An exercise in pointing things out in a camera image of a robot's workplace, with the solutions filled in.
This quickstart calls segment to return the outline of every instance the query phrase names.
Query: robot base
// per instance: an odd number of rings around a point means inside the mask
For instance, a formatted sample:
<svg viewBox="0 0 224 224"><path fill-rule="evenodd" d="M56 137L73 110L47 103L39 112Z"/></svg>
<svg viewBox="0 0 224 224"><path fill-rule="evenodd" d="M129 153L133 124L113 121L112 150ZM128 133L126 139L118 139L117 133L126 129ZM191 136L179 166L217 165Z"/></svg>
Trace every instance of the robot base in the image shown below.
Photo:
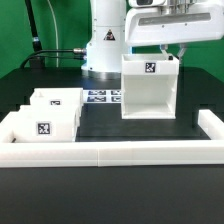
<svg viewBox="0 0 224 224"><path fill-rule="evenodd" d="M85 66L82 66L82 75L96 78L96 79L102 79L102 80L108 80L108 79L120 79L121 73L119 72L97 72L97 71L91 71L85 69Z"/></svg>

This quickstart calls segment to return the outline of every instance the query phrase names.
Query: green backdrop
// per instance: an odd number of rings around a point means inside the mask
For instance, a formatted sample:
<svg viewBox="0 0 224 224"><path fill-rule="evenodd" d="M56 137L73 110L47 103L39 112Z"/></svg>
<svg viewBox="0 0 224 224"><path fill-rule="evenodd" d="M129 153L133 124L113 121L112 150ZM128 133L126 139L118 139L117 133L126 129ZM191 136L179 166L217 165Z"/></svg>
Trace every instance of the green backdrop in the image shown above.
<svg viewBox="0 0 224 224"><path fill-rule="evenodd" d="M32 0L38 33L44 49L55 49L55 31L47 0ZM91 38L90 0L51 0L59 29L59 48L85 47ZM0 14L0 77L18 68L33 52L31 32L24 0L1 1ZM189 44L182 66L194 66L207 70L224 81L224 39ZM136 52L156 52L158 47L138 48ZM176 53L176 45L170 46ZM55 66L53 59L47 66ZM61 60L60 66L78 67L80 61Z"/></svg>

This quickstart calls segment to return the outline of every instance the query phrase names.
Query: black tabletop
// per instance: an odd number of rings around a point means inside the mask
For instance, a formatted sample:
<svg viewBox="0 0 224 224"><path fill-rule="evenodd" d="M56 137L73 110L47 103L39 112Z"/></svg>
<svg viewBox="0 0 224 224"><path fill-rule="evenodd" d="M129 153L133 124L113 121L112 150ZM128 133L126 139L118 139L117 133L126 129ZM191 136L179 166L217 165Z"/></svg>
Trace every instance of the black tabletop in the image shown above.
<svg viewBox="0 0 224 224"><path fill-rule="evenodd" d="M199 109L224 120L224 83L198 68L178 78L176 120L122 120L120 104L85 104L77 141L208 139ZM17 69L0 79L0 120L34 88L119 89L80 69ZM0 169L0 223L223 223L224 166Z"/></svg>

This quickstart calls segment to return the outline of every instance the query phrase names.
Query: white plastic part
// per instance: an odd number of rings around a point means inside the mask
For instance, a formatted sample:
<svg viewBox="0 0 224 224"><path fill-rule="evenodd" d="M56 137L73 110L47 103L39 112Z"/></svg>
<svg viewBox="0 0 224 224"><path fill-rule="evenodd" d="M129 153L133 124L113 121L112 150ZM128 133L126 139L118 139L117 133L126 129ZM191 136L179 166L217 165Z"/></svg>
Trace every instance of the white plastic part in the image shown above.
<svg viewBox="0 0 224 224"><path fill-rule="evenodd" d="M81 116L83 106L83 89L82 88L36 88L30 97L30 104L33 106L59 106L72 107Z"/></svg>
<svg viewBox="0 0 224 224"><path fill-rule="evenodd" d="M129 46L188 43L221 39L224 35L223 1L191 5L187 14L161 16L159 7L131 9L126 18Z"/></svg>
<svg viewBox="0 0 224 224"><path fill-rule="evenodd" d="M200 110L198 124L212 140L224 140L224 123L210 110Z"/></svg>
<svg viewBox="0 0 224 224"><path fill-rule="evenodd" d="M178 73L175 57L166 60L163 54L123 55L122 118L174 119Z"/></svg>
<svg viewBox="0 0 224 224"><path fill-rule="evenodd" d="M0 143L0 167L224 164L224 141Z"/></svg>
<svg viewBox="0 0 224 224"><path fill-rule="evenodd" d="M121 73L121 55L127 54L125 38L126 0L91 0L92 38L87 44L83 70Z"/></svg>
<svg viewBox="0 0 224 224"><path fill-rule="evenodd" d="M40 143L75 141L77 125L71 113L45 113L32 110L10 112L1 123L2 142Z"/></svg>

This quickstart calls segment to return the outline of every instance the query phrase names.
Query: white closed box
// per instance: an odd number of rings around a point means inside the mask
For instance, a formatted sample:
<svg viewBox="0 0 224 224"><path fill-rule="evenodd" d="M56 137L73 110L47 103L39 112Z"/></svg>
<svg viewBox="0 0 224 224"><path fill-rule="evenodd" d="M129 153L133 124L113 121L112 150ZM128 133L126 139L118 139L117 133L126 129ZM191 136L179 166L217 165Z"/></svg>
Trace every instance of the white closed box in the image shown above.
<svg viewBox="0 0 224 224"><path fill-rule="evenodd" d="M79 106L81 116L83 106L82 88L36 88L30 97L30 104L35 106Z"/></svg>
<svg viewBox="0 0 224 224"><path fill-rule="evenodd" d="M163 54L122 56L122 118L175 119L179 60Z"/></svg>
<svg viewBox="0 0 224 224"><path fill-rule="evenodd" d="M0 142L73 142L77 124L71 113L45 113L32 110L10 112L1 123Z"/></svg>

